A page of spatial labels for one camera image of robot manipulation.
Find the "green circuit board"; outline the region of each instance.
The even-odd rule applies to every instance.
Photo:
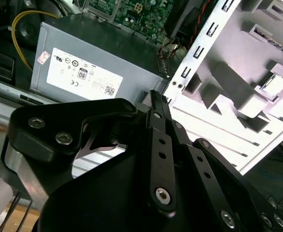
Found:
[[[164,24],[174,6],[174,1],[122,0],[115,22],[155,42],[163,43],[165,39]]]
[[[112,15],[117,2],[118,0],[91,0],[89,1],[89,6],[107,15]]]

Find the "wire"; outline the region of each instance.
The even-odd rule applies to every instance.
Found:
[[[159,51],[157,52],[157,55],[158,55],[158,58],[159,58],[159,59],[164,59],[164,58],[165,58],[165,57],[163,56],[163,54],[162,54],[163,48],[166,47],[166,46],[168,46],[168,45],[170,45],[170,44],[172,44],[174,41],[175,41],[175,39],[170,40],[170,41],[169,41],[168,43],[166,43],[165,45],[164,45],[164,43],[163,43],[163,45],[161,46],[161,48],[160,48]]]
[[[17,23],[20,21],[21,18],[23,18],[24,16],[30,15],[30,14],[44,14],[44,15],[48,15],[50,17],[53,18],[59,18],[59,16],[55,15],[55,14],[51,14],[51,13],[47,13],[47,12],[43,12],[43,11],[36,11],[36,10],[29,10],[29,11],[24,11],[22,13],[19,13],[15,19],[12,22],[12,30],[11,30],[11,36],[12,36],[12,41],[15,45],[16,51],[18,52],[19,56],[21,57],[21,60],[23,61],[23,63],[26,65],[26,67],[28,67],[30,70],[32,70],[31,66],[29,65],[29,63],[26,61],[17,41],[16,41],[16,36],[15,36],[15,27],[17,25]]]
[[[25,222],[25,220],[26,220],[26,217],[27,217],[27,215],[29,214],[29,211],[30,211],[30,207],[31,207],[31,204],[33,203],[33,201],[31,201],[30,202],[30,204],[29,204],[29,206],[27,207],[27,209],[26,209],[26,211],[25,211],[25,214],[24,214],[24,216],[23,216],[23,218],[22,218],[22,220],[21,220],[21,222],[20,222],[20,225],[17,227],[17,229],[16,229],[16,232],[20,232],[21,231],[21,228],[22,228],[22,226],[23,226],[23,224],[24,224],[24,222]]]
[[[17,194],[15,195],[14,200],[11,202],[10,208],[9,208],[9,210],[7,212],[7,215],[6,215],[5,219],[4,219],[4,221],[0,225],[0,232],[3,232],[7,221],[9,220],[9,218],[10,218],[11,214],[13,213],[13,211],[15,210],[15,208],[16,208],[17,204],[19,203],[20,199],[21,199],[21,193],[17,192]]]
[[[209,5],[209,3],[211,2],[211,0],[206,0],[206,2],[204,3],[203,7],[202,7],[202,10],[200,11],[198,17],[197,17],[197,24],[195,25],[195,31],[194,31],[194,34],[191,36],[191,39],[190,39],[190,43],[188,45],[188,50],[190,49],[190,47],[192,46],[193,44],[193,38],[196,36],[197,32],[198,32],[198,27],[199,25],[201,24],[201,16],[205,13],[205,9],[207,8],[207,6]]]

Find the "sticker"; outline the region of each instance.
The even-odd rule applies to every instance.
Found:
[[[116,97],[123,77],[53,48],[46,82],[89,100]]]
[[[37,59],[37,61],[39,63],[41,63],[41,65],[43,65],[50,57],[50,54],[47,53],[46,51],[44,51],[40,56],[39,58]]]

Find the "black cable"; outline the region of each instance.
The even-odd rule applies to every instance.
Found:
[[[22,218],[22,220],[21,220],[21,222],[20,222],[20,225],[17,227],[17,229],[16,229],[16,232],[20,232],[21,231],[21,228],[22,228],[22,226],[23,226],[23,224],[24,224],[24,222],[25,222],[25,220],[26,220],[26,217],[27,217],[27,215],[29,214],[29,211],[30,211],[30,207],[31,207],[31,204],[33,203],[33,201],[31,201],[30,202],[30,204],[29,204],[29,206],[27,207],[27,209],[26,209],[26,211],[25,211],[25,214],[24,214],[24,216],[23,216],[23,218]]]
[[[0,232],[3,232],[7,221],[9,220],[9,218],[10,218],[11,214],[13,213],[13,211],[15,210],[15,208],[16,208],[17,204],[19,203],[20,199],[21,199],[21,193],[17,192],[17,194],[15,195],[14,200],[12,201],[12,203],[10,205],[10,208],[9,208],[9,210],[7,212],[7,215],[6,215],[5,219],[4,219],[4,221],[0,225]]]

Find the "yellow wire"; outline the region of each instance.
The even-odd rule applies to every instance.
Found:
[[[53,18],[59,18],[59,16],[57,16],[55,14],[43,12],[43,11],[30,10],[30,11],[24,11],[22,13],[19,13],[15,17],[15,19],[13,20],[12,25],[11,25],[11,27],[12,27],[11,36],[12,36],[12,41],[14,42],[14,45],[15,45],[15,49],[18,52],[23,63],[26,65],[26,67],[28,67],[30,70],[32,70],[29,63],[26,61],[26,59],[25,59],[25,57],[24,57],[24,55],[23,55],[23,53],[20,49],[20,46],[18,45],[18,43],[16,41],[16,36],[15,36],[15,27],[16,27],[17,23],[20,21],[21,18],[23,18],[26,15],[30,15],[30,14],[44,14],[44,15],[48,15],[48,16],[53,17]]]

